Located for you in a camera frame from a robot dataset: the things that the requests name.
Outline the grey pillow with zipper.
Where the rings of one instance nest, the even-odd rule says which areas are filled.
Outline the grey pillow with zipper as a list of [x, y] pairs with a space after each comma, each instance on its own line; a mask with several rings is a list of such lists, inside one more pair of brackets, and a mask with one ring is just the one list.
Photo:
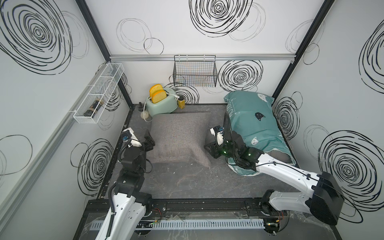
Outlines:
[[147, 158], [152, 163], [194, 161], [209, 168], [204, 145], [210, 116], [207, 112], [156, 115], [150, 130], [155, 146]]

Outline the teal printed pillow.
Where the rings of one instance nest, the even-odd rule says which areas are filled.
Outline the teal printed pillow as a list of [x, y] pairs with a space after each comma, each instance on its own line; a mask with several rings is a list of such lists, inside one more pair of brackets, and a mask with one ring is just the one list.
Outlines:
[[294, 159], [272, 111], [275, 99], [256, 92], [234, 91], [224, 97], [232, 131], [248, 147], [295, 166]]

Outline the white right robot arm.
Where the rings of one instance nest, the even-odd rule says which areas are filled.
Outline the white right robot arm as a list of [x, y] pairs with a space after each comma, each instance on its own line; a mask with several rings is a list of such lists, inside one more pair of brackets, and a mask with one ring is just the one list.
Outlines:
[[296, 211], [312, 214], [330, 226], [337, 225], [344, 204], [344, 196], [335, 177], [327, 172], [308, 172], [269, 154], [248, 147], [236, 132], [225, 132], [221, 127], [210, 130], [215, 141], [204, 148], [215, 159], [224, 156], [231, 167], [267, 174], [297, 189], [296, 193], [268, 190], [260, 205], [263, 213]]

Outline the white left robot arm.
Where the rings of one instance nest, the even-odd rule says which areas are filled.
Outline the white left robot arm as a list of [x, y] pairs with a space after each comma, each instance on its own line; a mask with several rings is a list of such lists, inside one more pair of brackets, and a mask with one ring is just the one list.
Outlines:
[[141, 142], [132, 128], [122, 131], [118, 162], [123, 168], [108, 192], [110, 209], [97, 240], [129, 240], [142, 218], [151, 212], [152, 195], [141, 192], [147, 170], [147, 152], [155, 146], [149, 131]]

